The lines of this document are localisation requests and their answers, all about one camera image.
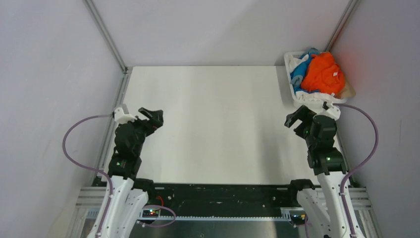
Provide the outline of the orange t shirt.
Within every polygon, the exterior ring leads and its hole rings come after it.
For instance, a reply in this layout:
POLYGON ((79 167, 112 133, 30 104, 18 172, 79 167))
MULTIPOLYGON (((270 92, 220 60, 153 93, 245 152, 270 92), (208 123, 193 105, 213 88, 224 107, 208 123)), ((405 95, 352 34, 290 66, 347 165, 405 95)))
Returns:
POLYGON ((338 95, 345 86, 345 76, 331 52, 312 55, 301 89, 338 95))

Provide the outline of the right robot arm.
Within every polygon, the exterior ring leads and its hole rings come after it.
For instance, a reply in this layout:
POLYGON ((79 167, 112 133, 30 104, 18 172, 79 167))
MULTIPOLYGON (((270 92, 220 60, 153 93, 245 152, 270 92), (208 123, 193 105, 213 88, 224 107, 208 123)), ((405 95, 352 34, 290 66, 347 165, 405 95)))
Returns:
POLYGON ((351 203, 344 157, 334 146, 339 115, 335 106, 316 113, 305 105, 287 115, 286 127, 301 121, 294 132, 306 142, 307 161, 324 200, 320 200, 309 179, 292 180, 287 198, 292 206, 304 209, 305 220, 311 223, 318 238, 362 238, 364 234, 351 203))

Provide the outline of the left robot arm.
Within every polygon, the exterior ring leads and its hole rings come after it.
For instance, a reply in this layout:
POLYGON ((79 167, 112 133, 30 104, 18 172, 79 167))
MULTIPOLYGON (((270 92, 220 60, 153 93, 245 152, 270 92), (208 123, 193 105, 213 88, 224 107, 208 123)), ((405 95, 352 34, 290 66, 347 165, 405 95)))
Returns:
POLYGON ((113 118, 117 126, 114 148, 106 174, 107 186, 90 238, 127 238, 144 206, 156 201, 154 182, 137 178, 146 137, 163 126, 163 110, 140 108, 140 119, 128 113, 125 105, 116 108, 113 118))

